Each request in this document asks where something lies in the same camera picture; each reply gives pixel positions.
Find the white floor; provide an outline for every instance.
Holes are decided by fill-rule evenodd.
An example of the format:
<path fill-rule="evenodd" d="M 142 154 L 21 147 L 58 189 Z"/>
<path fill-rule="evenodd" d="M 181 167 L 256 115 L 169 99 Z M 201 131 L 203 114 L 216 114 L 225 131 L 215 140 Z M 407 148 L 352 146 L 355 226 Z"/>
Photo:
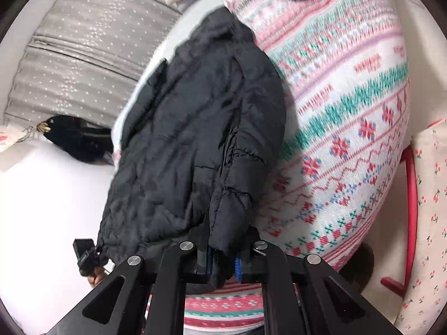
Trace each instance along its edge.
<path fill-rule="evenodd" d="M 407 46 L 411 79 L 411 116 L 407 143 L 430 123 L 447 116 L 447 40 L 420 0 L 395 0 Z M 406 176 L 400 167 L 366 242 L 373 248 L 375 268 L 363 296 L 391 322 L 402 299 L 380 284 L 391 276 L 403 282 L 407 241 Z"/>

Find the metal bolt head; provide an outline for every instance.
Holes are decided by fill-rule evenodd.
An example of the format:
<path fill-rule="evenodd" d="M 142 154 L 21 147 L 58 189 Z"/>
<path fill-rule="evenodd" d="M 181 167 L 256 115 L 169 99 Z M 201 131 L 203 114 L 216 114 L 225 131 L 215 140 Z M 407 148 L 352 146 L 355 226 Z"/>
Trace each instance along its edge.
<path fill-rule="evenodd" d="M 253 248 L 257 250 L 267 249 L 268 244 L 265 241 L 257 241 L 254 243 Z"/>
<path fill-rule="evenodd" d="M 193 247 L 194 243 L 192 243 L 191 241 L 183 241 L 182 243 L 180 243 L 181 250 L 190 250 L 193 249 Z"/>
<path fill-rule="evenodd" d="M 321 262 L 321 257 L 319 255 L 308 255 L 308 262 L 310 264 L 318 264 Z"/>
<path fill-rule="evenodd" d="M 137 264 L 139 264 L 141 262 L 141 258 L 138 257 L 137 255 L 133 255 L 132 257 L 129 257 L 127 259 L 127 264 L 129 266 L 136 266 Z"/>

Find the fair isle knit pattern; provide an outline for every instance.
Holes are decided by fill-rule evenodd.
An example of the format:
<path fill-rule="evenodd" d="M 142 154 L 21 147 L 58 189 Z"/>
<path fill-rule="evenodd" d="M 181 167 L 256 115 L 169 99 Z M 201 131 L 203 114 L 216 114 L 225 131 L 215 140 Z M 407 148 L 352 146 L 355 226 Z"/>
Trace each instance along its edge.
<path fill-rule="evenodd" d="M 390 187 L 408 121 L 408 66 L 390 0 L 226 0 L 284 77 L 281 160 L 255 225 L 291 255 L 349 259 Z M 185 327 L 240 331 L 263 321 L 259 286 L 186 299 Z"/>

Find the black bag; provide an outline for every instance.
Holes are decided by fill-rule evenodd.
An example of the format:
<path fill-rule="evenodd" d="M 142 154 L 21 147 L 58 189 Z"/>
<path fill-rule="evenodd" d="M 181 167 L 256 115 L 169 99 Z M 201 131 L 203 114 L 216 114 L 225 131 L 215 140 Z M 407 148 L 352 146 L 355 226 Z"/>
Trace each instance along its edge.
<path fill-rule="evenodd" d="M 82 162 L 102 159 L 113 152 L 110 128 L 94 125 L 82 118 L 57 115 L 37 125 L 37 130 Z"/>

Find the human hand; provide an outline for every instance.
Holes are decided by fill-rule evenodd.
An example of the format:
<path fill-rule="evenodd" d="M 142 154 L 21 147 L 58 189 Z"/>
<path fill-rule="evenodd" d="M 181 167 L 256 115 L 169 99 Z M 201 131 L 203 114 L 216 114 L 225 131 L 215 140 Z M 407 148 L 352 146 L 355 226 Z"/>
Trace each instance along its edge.
<path fill-rule="evenodd" d="M 92 288 L 98 286 L 98 284 L 107 277 L 107 274 L 104 271 L 104 267 L 95 267 L 94 272 L 94 276 L 87 276 L 87 280 L 89 281 Z"/>

